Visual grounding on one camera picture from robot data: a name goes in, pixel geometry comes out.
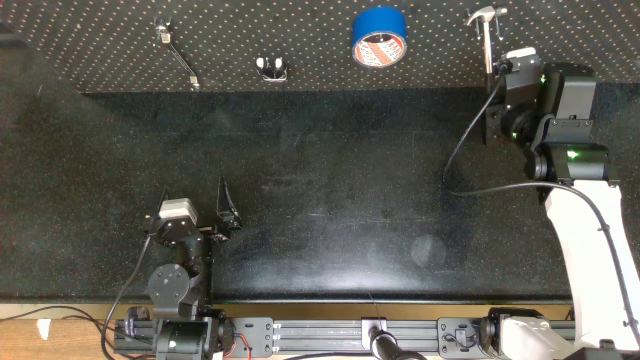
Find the pegboard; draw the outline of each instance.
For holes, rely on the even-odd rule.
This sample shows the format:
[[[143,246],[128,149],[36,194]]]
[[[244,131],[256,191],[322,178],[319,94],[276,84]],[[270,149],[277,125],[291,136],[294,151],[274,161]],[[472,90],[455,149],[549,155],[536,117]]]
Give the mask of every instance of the pegboard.
[[[342,90],[482,86],[482,40],[464,26],[457,0],[12,0],[2,19],[80,92],[191,91],[189,77],[159,44],[156,17],[171,17],[176,47],[202,91]],[[594,68],[600,82],[640,82],[640,2],[512,0],[492,29],[494,59],[524,46],[544,62]],[[408,27],[406,56],[367,69],[351,56],[362,11],[392,6]],[[285,84],[265,83],[258,56],[282,56]]]

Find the wooden floor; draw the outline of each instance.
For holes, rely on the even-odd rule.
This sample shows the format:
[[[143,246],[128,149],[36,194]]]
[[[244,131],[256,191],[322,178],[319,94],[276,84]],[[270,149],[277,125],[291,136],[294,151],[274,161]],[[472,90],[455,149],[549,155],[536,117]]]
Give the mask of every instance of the wooden floor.
[[[47,305],[0,305],[0,319]],[[108,305],[71,305],[87,311],[96,319],[105,317]],[[131,305],[118,307],[116,318],[122,318]],[[373,305],[225,305],[228,316],[268,316],[278,320],[291,319],[359,319],[374,317]],[[491,306],[485,305],[378,305],[380,315],[394,320],[436,320],[440,317],[481,317]],[[569,311],[565,305],[527,305],[551,320],[564,319]],[[83,320],[55,320],[74,314],[68,310],[47,310],[24,320],[0,322],[0,359],[102,359],[100,334],[95,326]],[[51,321],[48,340],[43,340],[36,326],[37,319]]]

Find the green light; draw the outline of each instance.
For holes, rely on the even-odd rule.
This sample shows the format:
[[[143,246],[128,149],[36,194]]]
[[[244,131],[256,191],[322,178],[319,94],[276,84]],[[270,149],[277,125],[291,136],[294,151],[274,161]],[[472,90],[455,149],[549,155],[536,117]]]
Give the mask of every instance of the green light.
[[[573,160],[573,159],[577,158],[578,156],[580,156],[580,153],[575,152],[575,151],[573,151],[573,150],[568,150],[568,151],[567,151],[567,156],[568,156],[569,158],[571,158],[571,160]]]

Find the black table surface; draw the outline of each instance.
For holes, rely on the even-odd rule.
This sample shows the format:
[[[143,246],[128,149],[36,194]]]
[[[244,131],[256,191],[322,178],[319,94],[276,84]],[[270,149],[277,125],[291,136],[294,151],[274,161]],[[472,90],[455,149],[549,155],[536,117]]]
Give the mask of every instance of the black table surface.
[[[444,191],[479,88],[83,96],[27,57],[0,85],[0,299],[104,302],[129,276],[164,186],[215,213],[219,176],[244,220],[215,248],[216,301],[570,300],[560,245],[531,190]],[[640,254],[639,85],[599,85]],[[523,181],[514,145],[476,129],[452,185]],[[153,246],[128,300],[171,262]]]

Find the roll of tape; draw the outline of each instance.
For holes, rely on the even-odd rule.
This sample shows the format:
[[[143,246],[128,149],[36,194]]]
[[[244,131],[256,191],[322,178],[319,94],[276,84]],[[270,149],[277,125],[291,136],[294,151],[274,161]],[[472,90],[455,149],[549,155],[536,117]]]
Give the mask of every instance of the roll of tape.
[[[396,9],[379,7],[360,14],[353,23],[353,58],[358,64],[384,68],[407,53],[407,24]]]

